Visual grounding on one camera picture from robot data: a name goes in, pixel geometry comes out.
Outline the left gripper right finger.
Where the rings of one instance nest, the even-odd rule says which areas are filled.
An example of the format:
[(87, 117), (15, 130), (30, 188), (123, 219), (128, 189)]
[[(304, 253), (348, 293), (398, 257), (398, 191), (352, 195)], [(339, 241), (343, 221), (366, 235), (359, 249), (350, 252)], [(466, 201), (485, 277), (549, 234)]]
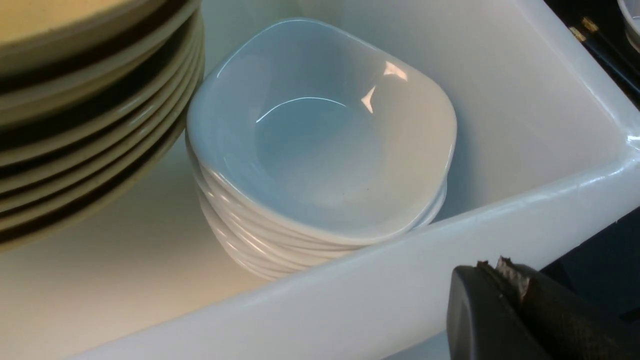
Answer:
[(500, 257), (507, 298), (554, 360), (638, 360), (639, 330), (528, 265)]

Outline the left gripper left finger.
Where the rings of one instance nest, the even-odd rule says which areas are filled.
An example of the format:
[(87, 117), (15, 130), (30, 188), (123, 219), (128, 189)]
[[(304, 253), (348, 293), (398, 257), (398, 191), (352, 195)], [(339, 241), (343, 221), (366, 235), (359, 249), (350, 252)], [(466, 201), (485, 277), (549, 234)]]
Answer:
[(549, 360), (517, 311), (517, 293), (486, 261), (451, 273), (446, 337), (452, 360)]

